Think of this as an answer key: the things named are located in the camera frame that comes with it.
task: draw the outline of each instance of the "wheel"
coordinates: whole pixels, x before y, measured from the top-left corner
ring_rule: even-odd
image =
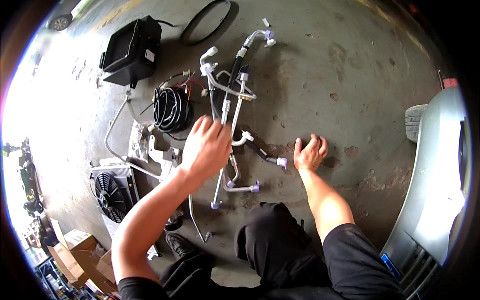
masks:
[[[165,224],[165,231],[174,231],[179,229],[183,225],[183,219],[182,217],[178,217],[177,220],[174,223],[168,222]]]
[[[428,104],[412,106],[405,111],[405,132],[407,138],[416,143],[419,136],[420,119]]]
[[[51,19],[50,23],[48,24],[48,28],[57,30],[57,31],[62,31],[63,29],[67,28],[70,25],[70,23],[72,22],[72,19],[73,19],[73,16],[71,13],[56,16],[53,19]]]

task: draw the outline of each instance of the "car tire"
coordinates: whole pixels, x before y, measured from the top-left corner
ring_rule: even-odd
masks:
[[[427,106],[428,104],[415,105],[405,111],[405,133],[414,143],[418,140],[420,119]]]
[[[50,23],[48,24],[48,28],[57,30],[57,31],[62,31],[65,28],[67,28],[70,25],[70,23],[72,23],[72,19],[73,19],[73,16],[71,13],[55,16],[50,20]]]

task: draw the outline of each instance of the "right hand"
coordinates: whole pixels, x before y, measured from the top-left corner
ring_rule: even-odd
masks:
[[[301,149],[301,139],[297,138],[293,152],[293,163],[298,171],[309,170],[315,172],[325,156],[328,154],[328,145],[324,137],[310,134],[310,142]]]
[[[204,182],[224,168],[232,140],[231,126],[222,126],[220,119],[213,122],[209,116],[201,116],[192,127],[183,149],[179,168],[197,182]]]

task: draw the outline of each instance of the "purple plastic cap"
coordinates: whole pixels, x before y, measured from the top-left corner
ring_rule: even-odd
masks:
[[[271,39],[271,38],[273,38],[273,31],[265,30],[265,39]]]
[[[253,185],[253,192],[259,192],[260,191],[260,181],[257,180],[257,183]]]
[[[283,157],[279,157],[280,159],[277,161],[278,165],[284,167],[285,170],[287,169],[287,159]]]
[[[218,203],[210,202],[210,207],[211,207],[212,209],[217,209],[220,204],[222,204],[221,201],[218,202]]]

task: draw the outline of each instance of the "stained floor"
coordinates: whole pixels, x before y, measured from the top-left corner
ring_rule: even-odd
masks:
[[[153,118],[150,110],[140,112],[151,103],[154,87],[186,69],[196,70],[193,78],[206,84],[199,76],[198,60],[211,46],[219,50],[212,58],[219,70],[229,70],[245,38],[264,29],[266,18],[277,44],[264,48],[262,41],[255,41],[247,52],[247,85],[258,99],[244,103],[239,126],[253,132],[269,154],[288,158],[288,168],[282,171],[249,149],[238,149],[240,183],[259,180],[261,192],[222,191],[224,204],[211,210],[216,185],[211,178],[194,195],[194,203],[199,226],[214,237],[202,244],[188,216],[179,232],[218,258],[213,278],[230,286],[259,282],[233,252],[236,227],[259,202],[284,202],[296,219],[305,220],[313,246],[321,253],[307,194],[292,162],[295,139],[307,141],[313,132],[329,142],[328,158],[318,174],[345,197],[356,223],[381,249],[401,209],[415,158],[415,144],[405,136],[405,110],[428,103],[440,90],[436,68],[441,62],[431,42],[395,5],[370,0],[239,0],[219,33],[197,46],[182,46],[178,36],[183,26],[208,2],[93,1],[64,32],[61,55],[42,59],[30,83],[38,96],[26,101],[36,116],[28,136],[47,214],[59,220],[65,232],[84,230],[110,247],[88,178],[89,161],[97,165],[99,159],[112,157],[103,138],[127,91],[101,80],[98,62],[112,33],[146,15],[181,25],[162,26],[157,71],[132,90],[132,100],[114,128],[111,145],[126,155],[133,119]],[[196,116],[210,112],[208,99],[199,94],[197,88],[192,95]],[[157,147],[168,145],[182,148],[183,142],[163,137]],[[156,163],[149,167],[160,171]],[[151,178],[135,175],[140,194],[155,185]],[[164,244],[160,247],[164,257],[152,262],[158,272],[173,259]]]

